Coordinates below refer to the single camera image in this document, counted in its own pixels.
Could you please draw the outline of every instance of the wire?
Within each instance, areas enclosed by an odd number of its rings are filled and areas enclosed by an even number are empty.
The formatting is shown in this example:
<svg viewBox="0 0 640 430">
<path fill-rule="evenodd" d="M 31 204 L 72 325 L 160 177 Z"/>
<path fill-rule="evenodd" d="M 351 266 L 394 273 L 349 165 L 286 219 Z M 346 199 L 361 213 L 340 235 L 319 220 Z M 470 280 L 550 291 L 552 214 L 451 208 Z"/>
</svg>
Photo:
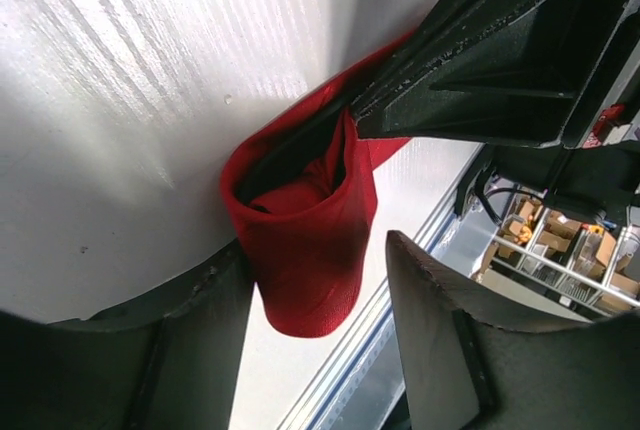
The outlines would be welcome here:
<svg viewBox="0 0 640 430">
<path fill-rule="evenodd" d="M 487 215 L 489 216 L 491 221 L 494 224 L 496 224 L 498 227 L 502 226 L 502 224 L 504 223 L 504 219 L 500 215 L 498 215 L 498 213 L 494 210 L 493 206 L 491 205 L 491 202 L 489 202 L 489 199 L 499 193 L 512 193 L 517 195 L 525 195 L 527 197 L 535 198 L 536 200 L 541 200 L 540 196 L 536 195 L 533 192 L 528 192 L 526 190 L 520 190 L 518 188 L 513 188 L 513 187 L 494 188 L 493 190 L 489 190 L 487 193 L 479 193 L 477 197 L 478 197 L 478 200 L 480 200 L 480 203 L 482 204 L 484 211 L 487 212 Z"/>
<path fill-rule="evenodd" d="M 491 198 L 498 193 L 515 193 L 516 195 L 524 195 L 526 197 L 535 198 L 536 200 L 541 200 L 540 195 L 537 195 L 533 192 L 528 192 L 527 190 L 520 190 L 513 187 L 494 188 L 493 190 L 489 190 L 487 192 L 486 197 Z"/>
</svg>

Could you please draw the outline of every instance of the red object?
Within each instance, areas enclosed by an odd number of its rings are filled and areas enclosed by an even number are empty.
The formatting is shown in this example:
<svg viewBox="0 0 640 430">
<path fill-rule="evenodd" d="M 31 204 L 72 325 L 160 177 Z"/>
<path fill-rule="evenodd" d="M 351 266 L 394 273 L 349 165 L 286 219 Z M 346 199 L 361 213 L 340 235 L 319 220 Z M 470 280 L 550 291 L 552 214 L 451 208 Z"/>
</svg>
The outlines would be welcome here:
<svg viewBox="0 0 640 430">
<path fill-rule="evenodd" d="M 595 148 L 602 146 L 606 139 L 606 135 L 604 135 L 606 124 L 608 122 L 615 121 L 620 115 L 622 115 L 624 108 L 624 104 L 618 103 L 603 110 L 598 117 L 598 120 L 596 120 L 596 123 L 593 125 L 591 133 L 584 142 L 584 145 L 582 145 L 582 148 Z"/>
<path fill-rule="evenodd" d="M 222 196 L 254 272 L 273 327 L 321 337 L 349 315 L 377 206 L 372 170 L 408 139 L 358 140 L 345 109 L 327 153 L 288 184 L 242 204 L 235 191 L 248 171 L 345 88 L 372 78 L 403 39 L 335 77 L 243 142 L 223 169 Z M 333 188 L 338 164 L 346 176 Z"/>
</svg>

